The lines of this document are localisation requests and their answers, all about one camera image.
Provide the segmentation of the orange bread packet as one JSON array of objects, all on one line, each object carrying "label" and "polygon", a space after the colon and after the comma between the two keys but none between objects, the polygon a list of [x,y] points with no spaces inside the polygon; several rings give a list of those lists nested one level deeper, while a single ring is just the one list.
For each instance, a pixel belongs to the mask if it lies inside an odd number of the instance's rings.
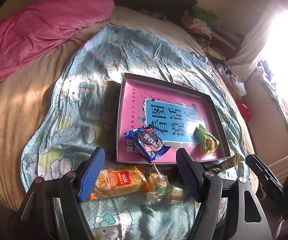
[{"label": "orange bread packet", "polygon": [[149,185],[139,167],[104,169],[97,177],[90,200],[124,196],[141,190],[148,192]]}]

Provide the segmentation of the green pastry packet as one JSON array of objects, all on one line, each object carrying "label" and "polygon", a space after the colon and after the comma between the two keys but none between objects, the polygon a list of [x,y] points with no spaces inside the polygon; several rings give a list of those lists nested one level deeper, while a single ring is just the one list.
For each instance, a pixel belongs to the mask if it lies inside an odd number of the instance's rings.
[{"label": "green pastry packet", "polygon": [[220,142],[202,124],[196,127],[193,137],[199,145],[200,152],[212,153],[217,150]]}]

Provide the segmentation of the clear green-label pastry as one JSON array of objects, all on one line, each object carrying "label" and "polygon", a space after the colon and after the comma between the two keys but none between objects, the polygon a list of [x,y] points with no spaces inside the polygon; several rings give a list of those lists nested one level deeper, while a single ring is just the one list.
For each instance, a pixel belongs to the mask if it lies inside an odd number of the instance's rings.
[{"label": "clear green-label pastry", "polygon": [[163,200],[168,187],[168,179],[153,165],[147,177],[148,192],[147,200],[157,204]]}]

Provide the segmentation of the blue Oreo cookie packet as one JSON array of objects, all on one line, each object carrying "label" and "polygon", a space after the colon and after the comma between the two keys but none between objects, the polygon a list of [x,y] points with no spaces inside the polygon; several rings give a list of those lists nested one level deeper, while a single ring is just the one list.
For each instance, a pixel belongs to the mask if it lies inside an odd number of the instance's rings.
[{"label": "blue Oreo cookie packet", "polygon": [[143,159],[148,163],[162,157],[171,146],[165,145],[153,125],[133,129],[124,133],[126,139],[131,140]]}]

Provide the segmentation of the clear small cake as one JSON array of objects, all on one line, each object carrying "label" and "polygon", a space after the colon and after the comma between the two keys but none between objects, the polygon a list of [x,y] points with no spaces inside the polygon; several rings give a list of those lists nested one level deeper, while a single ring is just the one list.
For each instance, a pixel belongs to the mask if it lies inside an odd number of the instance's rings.
[{"label": "clear small cake", "polygon": [[184,190],[173,185],[168,185],[165,196],[170,204],[181,204],[185,198]]}]

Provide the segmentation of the yellow cow print snack bar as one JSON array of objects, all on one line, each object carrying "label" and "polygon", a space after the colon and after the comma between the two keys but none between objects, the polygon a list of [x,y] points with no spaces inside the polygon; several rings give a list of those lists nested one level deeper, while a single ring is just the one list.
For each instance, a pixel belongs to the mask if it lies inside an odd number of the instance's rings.
[{"label": "yellow cow print snack bar", "polygon": [[233,155],[229,158],[227,158],[226,160],[224,160],[223,162],[216,164],[216,165],[212,165],[211,167],[208,168],[209,171],[213,172],[214,174],[219,174],[223,171],[226,171],[234,166],[237,165],[237,155]]}]

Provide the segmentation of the Hello Kitty patterned blanket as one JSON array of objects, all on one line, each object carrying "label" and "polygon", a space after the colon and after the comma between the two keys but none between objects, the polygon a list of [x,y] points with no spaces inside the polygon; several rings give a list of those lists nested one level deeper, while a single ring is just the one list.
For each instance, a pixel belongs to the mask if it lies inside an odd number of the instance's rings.
[{"label": "Hello Kitty patterned blanket", "polygon": [[[205,93],[213,100],[236,167],[220,173],[225,179],[251,177],[245,164],[246,132],[238,111],[228,102],[206,56],[181,49],[164,38],[128,27],[106,27],[68,61],[55,83],[51,107],[23,150],[20,176],[25,189],[36,177],[62,177],[96,147],[116,152],[117,109],[124,73],[152,77]],[[198,204],[150,203],[143,192],[84,202],[89,226],[113,239],[183,239]]]}]

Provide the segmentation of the red plastic bag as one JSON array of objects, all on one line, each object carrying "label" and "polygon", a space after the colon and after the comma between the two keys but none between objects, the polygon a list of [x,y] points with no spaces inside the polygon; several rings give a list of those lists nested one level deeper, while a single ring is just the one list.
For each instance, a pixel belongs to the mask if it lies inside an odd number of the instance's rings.
[{"label": "red plastic bag", "polygon": [[241,116],[243,117],[243,120],[247,123],[250,119],[250,112],[247,106],[245,106],[240,100],[235,100],[235,103],[237,105],[237,108],[240,111]]}]

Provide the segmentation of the white plastic bag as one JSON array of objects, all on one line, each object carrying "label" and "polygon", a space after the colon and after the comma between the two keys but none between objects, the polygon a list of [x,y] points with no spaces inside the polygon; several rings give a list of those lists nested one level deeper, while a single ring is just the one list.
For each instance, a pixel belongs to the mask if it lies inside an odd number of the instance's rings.
[{"label": "white plastic bag", "polygon": [[233,98],[240,100],[247,94],[244,83],[239,80],[229,66],[218,63],[215,64],[214,67],[222,78],[223,82],[226,84],[226,87],[232,94]]}]

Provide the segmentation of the tan bed sheet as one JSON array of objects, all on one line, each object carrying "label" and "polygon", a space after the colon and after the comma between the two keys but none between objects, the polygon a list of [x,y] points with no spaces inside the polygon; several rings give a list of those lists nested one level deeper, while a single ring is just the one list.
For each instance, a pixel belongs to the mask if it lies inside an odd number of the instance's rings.
[{"label": "tan bed sheet", "polygon": [[201,48],[183,29],[124,7],[111,17],[78,30],[51,50],[29,61],[0,83],[0,204],[17,210],[23,200],[20,156],[40,127],[51,105],[56,79],[68,59],[89,39],[107,26],[143,30],[181,49],[201,53]]}]

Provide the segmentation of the white curtain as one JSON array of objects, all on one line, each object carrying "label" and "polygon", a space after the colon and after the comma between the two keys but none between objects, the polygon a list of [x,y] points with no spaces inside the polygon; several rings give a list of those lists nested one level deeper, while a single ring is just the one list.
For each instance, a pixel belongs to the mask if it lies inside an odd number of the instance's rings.
[{"label": "white curtain", "polygon": [[243,40],[240,51],[226,61],[241,82],[245,82],[258,65],[268,40],[271,24],[275,16],[283,11],[283,7],[276,0],[270,0],[257,24]]}]

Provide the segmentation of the pile of clothes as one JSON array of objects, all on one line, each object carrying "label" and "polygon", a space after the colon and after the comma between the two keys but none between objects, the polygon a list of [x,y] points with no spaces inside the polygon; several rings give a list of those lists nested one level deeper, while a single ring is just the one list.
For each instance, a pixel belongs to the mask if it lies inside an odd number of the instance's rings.
[{"label": "pile of clothes", "polygon": [[224,63],[240,51],[244,36],[233,33],[211,10],[193,6],[183,13],[181,22],[213,63]]}]

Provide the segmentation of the pink quilt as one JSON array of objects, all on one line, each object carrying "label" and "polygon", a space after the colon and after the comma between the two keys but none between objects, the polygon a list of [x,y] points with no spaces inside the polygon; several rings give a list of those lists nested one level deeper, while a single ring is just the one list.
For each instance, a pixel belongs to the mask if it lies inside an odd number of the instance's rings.
[{"label": "pink quilt", "polygon": [[0,82],[77,31],[107,20],[114,7],[114,0],[38,0],[0,20]]}]

